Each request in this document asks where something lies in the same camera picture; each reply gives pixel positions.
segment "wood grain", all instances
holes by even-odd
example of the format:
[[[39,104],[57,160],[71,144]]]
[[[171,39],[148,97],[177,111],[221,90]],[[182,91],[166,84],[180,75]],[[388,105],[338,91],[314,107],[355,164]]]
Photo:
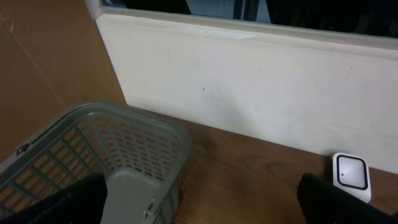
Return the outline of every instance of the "wood grain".
[[[305,223],[296,191],[302,174],[323,175],[329,158],[291,147],[182,122],[193,153],[175,224]],[[398,175],[371,169],[371,205],[398,210]]]

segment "white panel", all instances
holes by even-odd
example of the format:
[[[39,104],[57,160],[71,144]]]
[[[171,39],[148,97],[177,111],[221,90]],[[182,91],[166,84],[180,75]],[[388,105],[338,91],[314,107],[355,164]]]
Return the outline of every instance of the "white panel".
[[[96,22],[129,105],[398,173],[397,51],[141,17]]]

